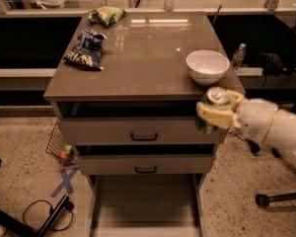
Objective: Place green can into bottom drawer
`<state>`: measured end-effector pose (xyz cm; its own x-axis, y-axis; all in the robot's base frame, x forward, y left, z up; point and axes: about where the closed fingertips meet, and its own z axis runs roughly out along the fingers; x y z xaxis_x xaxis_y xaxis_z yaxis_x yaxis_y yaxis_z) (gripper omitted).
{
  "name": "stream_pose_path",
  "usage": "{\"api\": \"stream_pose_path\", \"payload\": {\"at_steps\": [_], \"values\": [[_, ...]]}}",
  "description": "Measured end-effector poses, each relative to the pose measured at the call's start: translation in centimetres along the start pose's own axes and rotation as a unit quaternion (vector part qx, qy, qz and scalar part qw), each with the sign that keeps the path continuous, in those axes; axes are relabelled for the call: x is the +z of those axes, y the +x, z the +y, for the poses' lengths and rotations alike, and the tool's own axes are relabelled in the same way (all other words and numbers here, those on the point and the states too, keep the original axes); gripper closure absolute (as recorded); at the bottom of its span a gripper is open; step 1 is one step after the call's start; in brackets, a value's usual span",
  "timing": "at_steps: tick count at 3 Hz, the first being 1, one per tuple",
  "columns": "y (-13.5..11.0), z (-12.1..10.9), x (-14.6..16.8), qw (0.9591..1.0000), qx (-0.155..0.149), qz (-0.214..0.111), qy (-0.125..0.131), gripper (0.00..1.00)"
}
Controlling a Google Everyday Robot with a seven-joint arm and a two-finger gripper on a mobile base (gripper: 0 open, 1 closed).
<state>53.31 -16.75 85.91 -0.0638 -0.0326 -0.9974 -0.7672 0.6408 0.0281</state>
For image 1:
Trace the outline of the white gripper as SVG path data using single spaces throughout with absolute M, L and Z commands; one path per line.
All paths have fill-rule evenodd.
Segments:
M 240 134 L 255 143 L 261 143 L 275 114 L 277 104 L 264 99 L 246 99 L 245 95 L 227 90 L 231 105 L 196 104 L 197 115 L 212 125 L 228 129 L 238 126 Z

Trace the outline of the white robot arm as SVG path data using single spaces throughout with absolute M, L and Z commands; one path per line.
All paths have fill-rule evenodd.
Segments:
M 247 99 L 242 93 L 210 88 L 196 104 L 197 115 L 223 129 L 235 129 L 244 138 L 276 149 L 296 169 L 296 114 L 264 99 Z

